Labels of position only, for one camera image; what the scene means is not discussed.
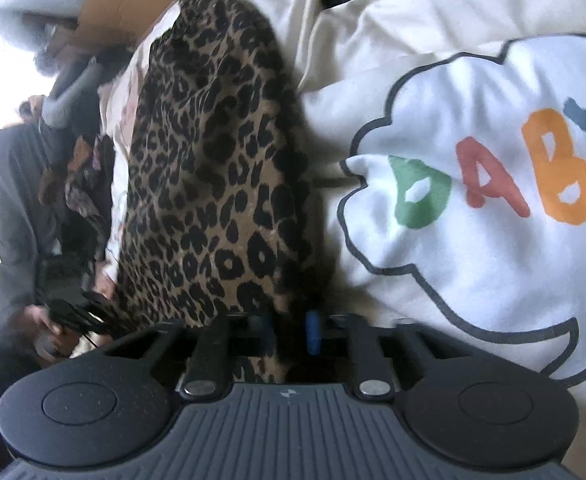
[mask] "ribbed gray plastic surface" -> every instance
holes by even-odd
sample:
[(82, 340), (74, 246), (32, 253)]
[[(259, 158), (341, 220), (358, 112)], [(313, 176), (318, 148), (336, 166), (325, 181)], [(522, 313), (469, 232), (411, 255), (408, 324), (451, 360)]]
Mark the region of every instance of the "ribbed gray plastic surface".
[(570, 480), (557, 464), (508, 474), (465, 470), (417, 446), (390, 408), (339, 384), (236, 384), (225, 399), (185, 408), (153, 448), (94, 471), (16, 461), (2, 480)]

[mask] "leopard print fabric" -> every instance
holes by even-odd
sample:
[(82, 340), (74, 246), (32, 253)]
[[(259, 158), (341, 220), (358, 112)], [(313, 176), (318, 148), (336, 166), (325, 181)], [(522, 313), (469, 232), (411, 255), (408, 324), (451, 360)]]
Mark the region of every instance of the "leopard print fabric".
[[(275, 309), (299, 328), (320, 229), (278, 45), (244, 0), (180, 4), (140, 94), (115, 315), (139, 330)], [(273, 362), (252, 362), (236, 378), (281, 380)]]

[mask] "black outline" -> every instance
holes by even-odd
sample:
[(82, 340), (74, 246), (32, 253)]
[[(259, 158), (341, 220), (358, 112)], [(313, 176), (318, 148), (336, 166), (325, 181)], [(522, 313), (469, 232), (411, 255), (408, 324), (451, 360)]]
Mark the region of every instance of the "black outline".
[[(545, 37), (566, 36), (586, 38), (586, 34), (548, 34)], [(487, 61), (492, 61), (499, 65), (503, 65), (511, 45), (518, 43), (519, 41), (526, 41), (529, 39), (531, 38), (519, 38), (518, 40), (507, 41), (502, 46), (500, 53), (496, 57), (481, 56), (479, 54), (471, 54), (469, 52), (459, 52), (454, 56), (449, 57), (448, 59), (425, 66), (419, 66), (417, 68), (414, 68), (410, 72), (406, 73), (393, 84), (390, 91), (388, 92), (387, 102), (384, 106), (384, 117), (380, 117), (368, 122), (357, 131), (357, 133), (353, 137), (353, 140), (351, 141), (351, 149), (349, 151), (349, 156), (358, 155), (359, 143), (367, 133), (383, 126), (390, 126), (393, 123), (391, 119), (391, 113), (393, 111), (393, 103), (395, 102), (395, 97), (397, 93), (400, 91), (400, 89), (404, 86), (404, 84), (406, 84), (408, 80), (411, 79), (413, 76), (422, 72), (426, 72), (426, 70), (430, 70), (432, 68), (451, 63), (461, 57), (475, 57)], [(468, 321), (458, 316), (451, 309), (451, 307), (449, 307), (448, 304), (446, 304), (444, 299), (442, 299), (442, 297), (437, 293), (437, 291), (435, 291), (435, 289), (426, 281), (426, 279), (418, 270), (416, 264), (406, 264), (400, 267), (380, 268), (375, 267), (371, 262), (369, 262), (369, 260), (364, 256), (364, 254), (362, 254), (358, 250), (358, 248), (356, 248), (355, 244), (352, 242), (351, 237), (349, 236), (349, 230), (346, 226), (346, 221), (344, 219), (344, 207), (346, 205), (346, 202), (357, 192), (366, 189), (369, 186), (369, 184), (367, 183), (365, 177), (354, 174), (349, 169), (345, 160), (340, 161), (340, 168), (342, 168), (342, 171), (346, 174), (346, 176), (357, 178), (359, 180), (359, 187), (358, 189), (352, 190), (350, 193), (342, 197), (342, 199), (340, 200), (340, 203), (338, 204), (337, 208), (338, 222), (340, 223), (342, 231), (344, 232), (346, 248), (349, 250), (351, 254), (353, 254), (353, 256), (355, 256), (359, 260), (360, 263), (362, 263), (362, 265), (364, 265), (368, 272), (376, 276), (404, 276), (410, 274), (415, 280), (415, 282), (417, 282), (418, 285), (422, 287), (422, 290), (431, 299), (431, 301), (437, 306), (438, 310), (444, 315), (444, 317), (446, 317), (449, 323), (456, 326), (458, 329), (462, 330), (468, 335), (473, 336), (474, 338), (480, 339), (482, 341), (497, 344), (518, 345), (548, 341), (568, 334), (569, 343), (567, 344), (564, 351), (553, 361), (551, 361), (548, 365), (546, 365), (546, 367), (544, 367), (541, 373), (550, 376), (568, 360), (568, 358), (572, 355), (573, 351), (577, 347), (580, 338), (580, 327), (575, 317), (571, 317), (564, 322), (550, 326), (548, 328), (530, 330), (527, 332), (496, 332), (492, 330), (484, 330), (483, 328), (479, 328), (478, 326), (470, 324)], [(563, 384), (563, 386), (569, 388), (571, 386), (583, 383), (583, 381), (585, 380), (586, 367), (581, 372), (571, 377), (560, 379), (558, 380), (558, 382)]]

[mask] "cloud graphic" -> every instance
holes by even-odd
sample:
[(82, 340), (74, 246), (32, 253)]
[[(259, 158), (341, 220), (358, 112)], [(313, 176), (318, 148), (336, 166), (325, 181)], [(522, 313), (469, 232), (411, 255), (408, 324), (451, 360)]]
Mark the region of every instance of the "cloud graphic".
[[(536, 144), (531, 125), (547, 119)], [(551, 131), (557, 121), (569, 136)], [(468, 156), (480, 161), (471, 189)], [(340, 225), (369, 272), (411, 275), (480, 345), (568, 335), (561, 355), (530, 364), (568, 386), (586, 380), (586, 216), (571, 213), (586, 208), (586, 36), (407, 73), (342, 169), (360, 185), (340, 201)]]

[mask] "person's arm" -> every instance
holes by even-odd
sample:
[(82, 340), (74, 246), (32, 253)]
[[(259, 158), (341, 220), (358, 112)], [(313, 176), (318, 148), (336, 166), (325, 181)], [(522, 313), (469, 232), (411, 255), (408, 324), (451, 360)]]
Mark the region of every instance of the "person's arm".
[(64, 129), (68, 126), (73, 106), (85, 91), (97, 91), (104, 67), (95, 62), (87, 65), (71, 85), (57, 97), (46, 97), (42, 104), (42, 120), (51, 128)]

